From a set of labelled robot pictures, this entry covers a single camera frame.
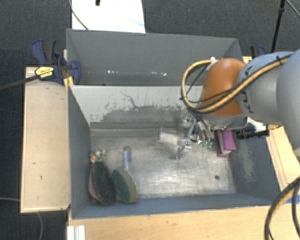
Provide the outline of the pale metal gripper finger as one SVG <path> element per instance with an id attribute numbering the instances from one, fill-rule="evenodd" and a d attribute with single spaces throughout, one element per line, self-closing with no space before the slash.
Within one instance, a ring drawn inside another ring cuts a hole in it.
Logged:
<path id="1" fill-rule="evenodd" d="M 186 138 L 182 132 L 178 131 L 161 131 L 159 133 L 158 141 L 169 145 L 188 145 L 190 139 Z"/>
<path id="2" fill-rule="evenodd" d="M 185 149 L 191 148 L 191 140 L 187 138 L 183 138 L 178 142 L 177 151 L 174 156 L 175 159 L 181 160 L 184 156 Z"/>

